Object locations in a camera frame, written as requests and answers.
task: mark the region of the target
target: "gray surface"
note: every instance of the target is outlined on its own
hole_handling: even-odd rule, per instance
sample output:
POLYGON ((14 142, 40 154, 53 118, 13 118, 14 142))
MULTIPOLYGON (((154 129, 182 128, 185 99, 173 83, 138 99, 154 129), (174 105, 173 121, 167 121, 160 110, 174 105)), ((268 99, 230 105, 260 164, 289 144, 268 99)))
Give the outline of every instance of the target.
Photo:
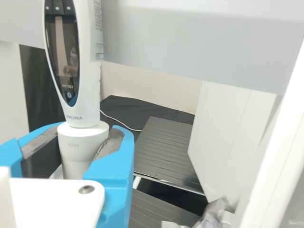
POLYGON ((123 136, 124 134, 121 131, 111 128, 109 131, 109 137, 99 147, 94 160, 118 151, 123 141, 123 136))
POLYGON ((192 227, 198 219, 195 214, 133 190, 129 228, 161 228, 162 221, 192 227))
POLYGON ((23 177, 49 178, 61 164, 57 127, 53 127, 21 148, 23 177))
POLYGON ((135 144, 135 174, 203 193, 187 153, 191 130, 191 124, 150 117, 135 144))

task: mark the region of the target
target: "white cable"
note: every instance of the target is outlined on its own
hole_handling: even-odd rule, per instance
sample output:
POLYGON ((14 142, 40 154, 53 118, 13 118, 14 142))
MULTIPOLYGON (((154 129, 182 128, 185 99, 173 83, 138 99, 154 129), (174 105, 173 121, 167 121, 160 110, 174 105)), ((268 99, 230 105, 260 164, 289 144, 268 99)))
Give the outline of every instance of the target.
POLYGON ((113 117, 111 117, 111 116, 108 116, 108 115, 105 114, 102 110, 100 110, 100 113, 101 113, 102 115, 104 115, 105 117, 108 117, 108 118, 110 118, 110 119, 112 119, 112 120, 117 121, 118 123, 122 124, 123 126, 125 126, 126 128, 128 128, 128 129, 131 130, 131 131, 142 132, 142 130, 133 129, 133 128, 131 128, 131 127, 125 125, 123 122, 121 122, 121 121, 119 121, 119 120, 117 120, 117 119, 115 119, 115 118, 113 118, 113 117))

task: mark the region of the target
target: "white partition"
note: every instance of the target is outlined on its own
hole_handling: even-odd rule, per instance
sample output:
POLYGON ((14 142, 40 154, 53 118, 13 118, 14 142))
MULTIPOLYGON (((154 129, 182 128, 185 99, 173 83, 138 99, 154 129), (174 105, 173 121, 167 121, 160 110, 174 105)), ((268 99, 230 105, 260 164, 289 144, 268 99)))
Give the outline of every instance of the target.
POLYGON ((19 45, 0 41, 0 144, 29 132, 19 45))

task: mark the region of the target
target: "black surface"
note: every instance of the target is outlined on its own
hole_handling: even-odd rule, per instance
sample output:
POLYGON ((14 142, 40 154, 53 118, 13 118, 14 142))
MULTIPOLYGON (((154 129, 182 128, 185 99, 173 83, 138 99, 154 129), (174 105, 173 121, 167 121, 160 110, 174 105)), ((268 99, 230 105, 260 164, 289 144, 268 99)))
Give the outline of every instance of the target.
POLYGON ((57 134, 50 137, 44 137, 42 134, 30 143, 32 154, 21 161, 23 177, 49 178, 61 164, 57 134))
POLYGON ((134 173, 203 194, 188 156, 192 125, 151 116, 135 144, 134 173))
POLYGON ((20 45, 20 56, 30 132, 65 121, 45 50, 20 45))
POLYGON ((208 201, 205 196, 142 179, 137 190, 201 216, 208 201))
POLYGON ((192 227, 199 217, 186 210, 133 190, 130 228, 160 228, 162 221, 192 227))
MULTIPOLYGON (((103 110, 105 114, 120 120, 133 129, 138 130, 143 129, 150 116, 186 124, 193 124, 194 121, 194 115, 192 114, 155 105, 153 103, 138 99, 119 96, 107 97, 100 103, 100 109, 103 110)), ((100 119, 107 122, 110 127, 113 125, 124 127, 118 122, 111 120, 102 114, 100 114, 100 119)), ((136 140, 140 133, 134 131, 132 132, 136 140)))

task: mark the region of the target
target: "white panel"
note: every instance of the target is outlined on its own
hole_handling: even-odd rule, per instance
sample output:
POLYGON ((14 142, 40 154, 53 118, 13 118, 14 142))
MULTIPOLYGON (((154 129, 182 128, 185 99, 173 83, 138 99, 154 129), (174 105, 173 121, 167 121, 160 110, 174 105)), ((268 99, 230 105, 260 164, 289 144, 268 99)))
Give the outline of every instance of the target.
MULTIPOLYGON (((170 9, 144 7, 153 4, 146 0, 128 2, 104 1, 105 60, 284 94, 304 37, 303 23, 214 14, 203 7, 184 10, 175 8, 175 1, 170 9)), ((157 2, 169 5, 168 0, 157 2)))
POLYGON ((10 192, 10 170, 0 167, 0 227, 16 228, 13 201, 10 192))
POLYGON ((0 41, 0 144, 29 132, 19 46, 0 41))
POLYGON ((11 178, 10 186, 18 228, 95 228, 105 200, 92 180, 11 178), (93 191, 81 194, 84 186, 93 191))
MULTIPOLYGON (((42 0, 0 2, 0 40, 43 47, 42 0)), ((301 40, 301 0, 105 0, 105 59, 283 94, 301 40), (271 20, 255 19, 261 16, 271 20)))
POLYGON ((234 227, 276 228, 303 170, 304 45, 302 45, 248 204, 234 227))
POLYGON ((204 83, 189 156, 208 201, 226 196, 236 206, 256 177, 257 153, 276 95, 204 83))
POLYGON ((44 48, 42 0, 1 0, 0 40, 44 48))

